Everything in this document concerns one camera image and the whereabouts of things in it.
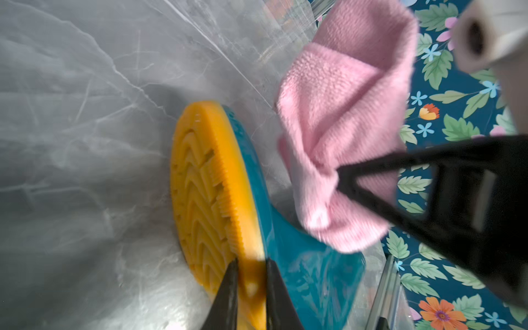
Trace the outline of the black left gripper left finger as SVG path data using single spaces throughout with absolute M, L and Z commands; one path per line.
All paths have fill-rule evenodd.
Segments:
M 201 330 L 236 330 L 239 263 L 231 261 Z

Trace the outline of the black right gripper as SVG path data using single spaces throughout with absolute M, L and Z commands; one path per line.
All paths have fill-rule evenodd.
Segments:
M 358 179 L 433 168 L 423 214 L 411 214 Z M 500 299 L 527 306 L 527 136 L 478 137 L 395 152 L 338 168 L 338 190 L 469 270 Z

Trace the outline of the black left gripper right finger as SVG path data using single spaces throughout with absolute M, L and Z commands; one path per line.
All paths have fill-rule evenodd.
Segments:
M 266 273 L 266 329 L 304 330 L 278 265 L 270 258 L 266 260 Z

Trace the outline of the pink microfiber cloth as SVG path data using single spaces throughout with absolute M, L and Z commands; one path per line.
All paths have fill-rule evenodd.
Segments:
M 403 151 L 418 23 L 400 1 L 337 1 L 279 87 L 279 150 L 296 214 L 344 254 L 389 223 L 338 191 L 338 168 Z

